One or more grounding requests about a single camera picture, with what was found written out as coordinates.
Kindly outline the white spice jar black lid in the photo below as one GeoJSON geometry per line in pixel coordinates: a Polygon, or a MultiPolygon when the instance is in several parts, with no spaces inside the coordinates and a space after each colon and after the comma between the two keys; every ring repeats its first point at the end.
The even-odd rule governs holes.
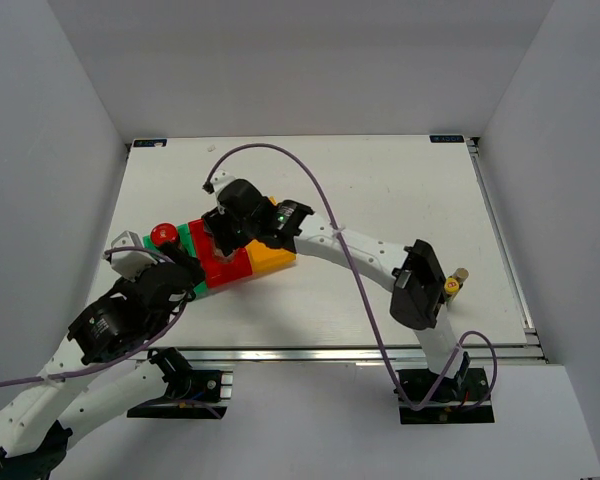
{"type": "Polygon", "coordinates": [[[239,238],[231,230],[208,231],[207,236],[212,245],[213,256],[218,262],[231,262],[241,247],[239,238]]]}

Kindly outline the red lid sauce jar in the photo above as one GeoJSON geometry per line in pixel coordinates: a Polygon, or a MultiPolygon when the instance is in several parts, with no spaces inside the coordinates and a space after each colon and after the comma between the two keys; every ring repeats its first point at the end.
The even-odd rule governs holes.
{"type": "Polygon", "coordinates": [[[149,239],[151,245],[161,252],[165,252],[167,249],[182,249],[180,233],[177,227],[168,222],[156,225],[151,230],[149,239]]]}

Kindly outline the small yellow label bottle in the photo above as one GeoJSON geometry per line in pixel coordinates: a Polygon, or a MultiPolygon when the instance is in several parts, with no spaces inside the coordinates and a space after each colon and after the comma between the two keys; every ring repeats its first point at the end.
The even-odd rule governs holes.
{"type": "Polygon", "coordinates": [[[457,291],[463,288],[464,283],[469,277],[469,271],[466,268],[459,267],[452,274],[452,278],[457,283],[457,291]]]}

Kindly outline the red chili sauce bottle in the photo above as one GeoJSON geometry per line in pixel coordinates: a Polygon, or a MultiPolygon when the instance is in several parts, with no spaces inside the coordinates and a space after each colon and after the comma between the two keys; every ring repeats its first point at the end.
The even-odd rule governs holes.
{"type": "Polygon", "coordinates": [[[463,284],[458,278],[454,276],[447,277],[441,291],[440,305],[449,307],[462,289],[462,286],[463,284]]]}

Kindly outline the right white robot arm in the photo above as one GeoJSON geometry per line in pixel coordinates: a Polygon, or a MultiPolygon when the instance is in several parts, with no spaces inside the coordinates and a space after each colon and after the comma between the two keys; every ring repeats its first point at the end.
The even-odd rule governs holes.
{"type": "Polygon", "coordinates": [[[389,314],[416,335],[433,390],[452,399],[466,389],[467,362],[447,317],[446,277],[429,243],[402,246],[339,230],[311,207],[294,200],[274,203],[251,182],[224,171],[203,189],[216,200],[202,220],[217,253],[229,257],[258,241],[357,272],[390,293],[389,314]]]}

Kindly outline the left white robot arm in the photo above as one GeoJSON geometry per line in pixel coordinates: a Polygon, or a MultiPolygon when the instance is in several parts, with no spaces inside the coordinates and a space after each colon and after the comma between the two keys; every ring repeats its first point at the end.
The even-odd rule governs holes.
{"type": "Polygon", "coordinates": [[[104,258],[119,277],[71,323],[55,353],[0,409],[0,479],[46,479],[88,433],[151,400],[189,398],[194,374],[170,347],[116,382],[90,384],[164,336],[205,279],[200,261],[168,242],[118,245],[104,258]]]}

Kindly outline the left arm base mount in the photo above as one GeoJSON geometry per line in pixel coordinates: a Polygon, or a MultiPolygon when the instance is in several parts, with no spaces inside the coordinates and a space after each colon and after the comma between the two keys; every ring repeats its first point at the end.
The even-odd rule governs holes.
{"type": "Polygon", "coordinates": [[[232,397],[232,368],[192,363],[173,347],[151,349],[147,361],[163,370],[165,392],[128,410],[128,418],[221,420],[225,416],[232,397]]]}

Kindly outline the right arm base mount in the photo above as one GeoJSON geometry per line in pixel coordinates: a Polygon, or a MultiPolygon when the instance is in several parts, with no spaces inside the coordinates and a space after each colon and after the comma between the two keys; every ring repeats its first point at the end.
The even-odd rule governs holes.
{"type": "MultiPolygon", "coordinates": [[[[437,379],[428,369],[401,369],[397,375],[414,404],[424,399],[437,379]]],[[[465,353],[457,375],[444,378],[422,410],[415,411],[399,400],[399,420],[401,425],[493,424],[495,415],[485,369],[470,367],[465,353]]]]}

